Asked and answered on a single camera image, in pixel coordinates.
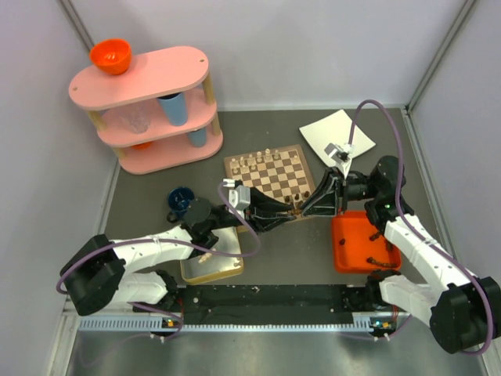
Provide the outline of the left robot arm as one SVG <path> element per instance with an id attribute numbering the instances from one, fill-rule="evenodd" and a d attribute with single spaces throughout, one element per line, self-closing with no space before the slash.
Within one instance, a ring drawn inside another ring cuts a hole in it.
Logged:
<path id="1" fill-rule="evenodd" d="M 166 311 L 177 303 L 177 287 L 156 266 L 188 259 L 199 266 L 229 259 L 238 266 L 260 251 L 260 233 L 296 218 L 290 201 L 241 181 L 224 180 L 218 195 L 221 205 L 190 201 L 180 224 L 162 233 L 130 240 L 95 235 L 60 270 L 57 292 L 69 296 L 79 316 L 122 303 Z"/>

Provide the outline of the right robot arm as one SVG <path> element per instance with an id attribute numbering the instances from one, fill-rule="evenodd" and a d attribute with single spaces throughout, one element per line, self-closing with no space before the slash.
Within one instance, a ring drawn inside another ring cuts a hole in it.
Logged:
<path id="1" fill-rule="evenodd" d="M 342 215 L 351 201 L 364 201 L 369 222 L 413 264 L 426 285 L 390 273 L 365 291 L 376 310 L 394 305 L 423 324 L 447 352 L 483 354 L 500 336 L 500 286 L 459 264 L 422 226 L 401 194 L 403 165 L 383 156 L 369 175 L 327 168 L 301 206 L 304 216 Z"/>

